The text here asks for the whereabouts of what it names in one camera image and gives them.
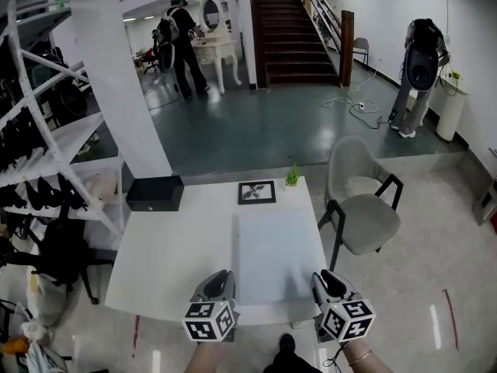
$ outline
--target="wooden stair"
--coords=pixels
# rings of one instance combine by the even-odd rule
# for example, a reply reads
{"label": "wooden stair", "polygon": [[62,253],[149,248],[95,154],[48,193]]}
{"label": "wooden stair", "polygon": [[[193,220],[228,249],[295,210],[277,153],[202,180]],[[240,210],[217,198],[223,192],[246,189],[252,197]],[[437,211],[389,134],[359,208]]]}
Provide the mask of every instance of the wooden stair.
{"label": "wooden stair", "polygon": [[336,70],[301,0],[252,0],[262,17],[269,86],[281,84],[339,85]]}

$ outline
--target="bracelet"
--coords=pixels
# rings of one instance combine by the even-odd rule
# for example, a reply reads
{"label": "bracelet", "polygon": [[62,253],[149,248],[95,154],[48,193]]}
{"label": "bracelet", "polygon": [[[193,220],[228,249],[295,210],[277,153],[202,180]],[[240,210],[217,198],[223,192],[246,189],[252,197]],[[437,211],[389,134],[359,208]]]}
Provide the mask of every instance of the bracelet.
{"label": "bracelet", "polygon": [[356,364],[357,362],[365,359],[372,352],[373,352],[372,350],[367,351],[362,357],[360,357],[359,359],[356,359],[354,362],[350,363],[349,366],[352,366],[353,364]]}

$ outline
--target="gray floor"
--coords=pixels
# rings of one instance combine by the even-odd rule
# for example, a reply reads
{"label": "gray floor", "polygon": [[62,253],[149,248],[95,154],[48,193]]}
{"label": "gray floor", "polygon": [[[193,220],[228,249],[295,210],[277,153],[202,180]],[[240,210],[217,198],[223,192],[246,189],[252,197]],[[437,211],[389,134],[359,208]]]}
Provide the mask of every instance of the gray floor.
{"label": "gray floor", "polygon": [[[327,99],[347,97],[346,89],[296,85],[250,91],[246,67],[241,62],[238,73],[243,84],[239,87],[231,76],[231,66],[224,66],[226,93],[222,96],[214,66],[201,68],[212,89],[208,95],[194,94],[189,101],[178,98],[170,76],[165,83],[159,71],[151,70],[141,78],[166,155],[174,172],[182,176],[327,162],[334,142],[348,134],[366,140],[379,158],[463,150],[456,141],[450,144],[441,141],[427,120],[416,138],[402,139],[386,124],[380,130],[367,128],[349,114],[344,103],[337,102],[332,107],[321,105]],[[354,64],[350,89],[356,89],[371,75]],[[371,99],[377,104],[378,113],[360,115],[375,125],[379,116],[383,120],[388,118],[396,93],[394,86],[377,77],[352,97],[357,101]],[[116,154],[105,125],[99,131],[102,142],[92,159]]]}
{"label": "gray floor", "polygon": [[[316,218],[323,213],[324,166],[304,168]],[[418,373],[487,373],[497,355],[497,235],[489,223],[479,227],[471,213],[473,196],[454,169],[412,175],[408,169],[396,173],[405,182],[398,213],[401,228],[380,253],[354,256],[340,249],[336,270],[369,298],[377,320],[367,342],[393,371]],[[273,172],[235,173],[236,178],[279,176]],[[197,177],[196,182],[226,180],[228,175]],[[375,189],[377,184],[352,181],[351,193]],[[392,193],[387,193],[390,201]],[[321,239],[329,259],[334,233],[323,228]],[[0,296],[12,299],[26,288],[26,268],[3,268]],[[90,271],[93,286],[99,279],[104,298],[109,268]],[[443,290],[447,289],[457,324],[459,351],[455,349],[450,310]],[[434,325],[433,312],[438,318]],[[133,349],[135,316],[90,304],[84,289],[77,287],[70,308],[54,331],[54,347],[73,355],[77,371],[108,368],[112,373],[152,371],[181,373],[194,343],[183,329],[165,322],[142,318]],[[440,331],[437,346],[435,333]],[[297,353],[315,362],[315,335],[311,324],[291,330],[288,325],[254,326],[237,332],[235,344],[227,344],[220,373],[262,372],[276,353],[281,333],[291,332]],[[333,355],[337,346],[326,346]],[[159,369],[153,360],[160,358]],[[342,371],[348,372],[343,357]]]}

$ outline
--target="black picture frame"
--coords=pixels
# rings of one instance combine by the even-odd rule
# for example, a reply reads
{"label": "black picture frame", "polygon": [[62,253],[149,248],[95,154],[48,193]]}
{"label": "black picture frame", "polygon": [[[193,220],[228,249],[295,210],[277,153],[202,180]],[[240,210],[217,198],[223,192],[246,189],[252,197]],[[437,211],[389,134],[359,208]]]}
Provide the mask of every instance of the black picture frame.
{"label": "black picture frame", "polygon": [[[271,197],[264,199],[243,199],[243,187],[255,187],[257,185],[269,185],[271,187]],[[276,203],[276,192],[274,181],[251,181],[249,183],[238,184],[238,204],[266,204]]]}

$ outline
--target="black box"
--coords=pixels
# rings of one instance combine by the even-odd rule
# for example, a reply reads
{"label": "black box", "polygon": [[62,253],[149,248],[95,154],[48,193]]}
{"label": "black box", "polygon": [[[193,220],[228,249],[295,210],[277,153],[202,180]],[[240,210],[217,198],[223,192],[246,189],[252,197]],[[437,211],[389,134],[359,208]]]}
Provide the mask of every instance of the black box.
{"label": "black box", "polygon": [[178,211],[185,186],[179,176],[133,181],[126,202],[132,211]]}

